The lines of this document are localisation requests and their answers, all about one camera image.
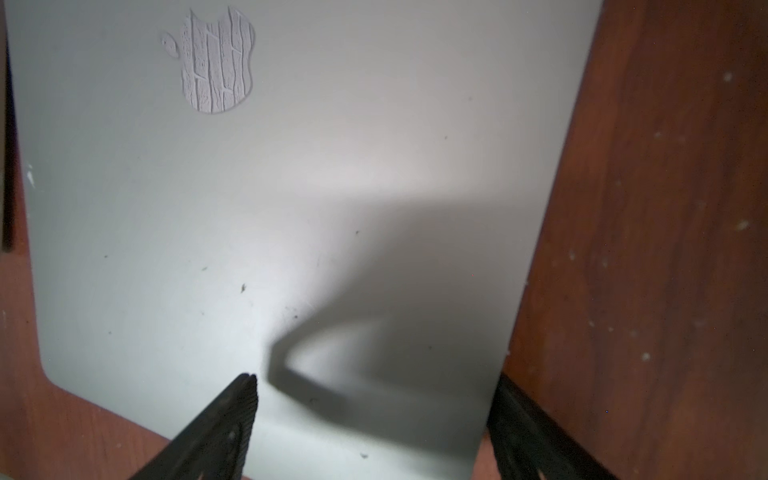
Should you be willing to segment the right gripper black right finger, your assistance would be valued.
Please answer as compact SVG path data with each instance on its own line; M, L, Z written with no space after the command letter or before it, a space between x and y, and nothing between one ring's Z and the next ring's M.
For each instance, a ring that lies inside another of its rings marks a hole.
M500 376L486 422L503 479L613 479L507 375Z

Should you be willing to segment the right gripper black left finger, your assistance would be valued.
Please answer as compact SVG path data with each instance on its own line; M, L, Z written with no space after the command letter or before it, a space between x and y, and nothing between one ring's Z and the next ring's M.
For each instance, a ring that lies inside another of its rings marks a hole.
M243 477L258 408L258 379L238 375L131 480Z

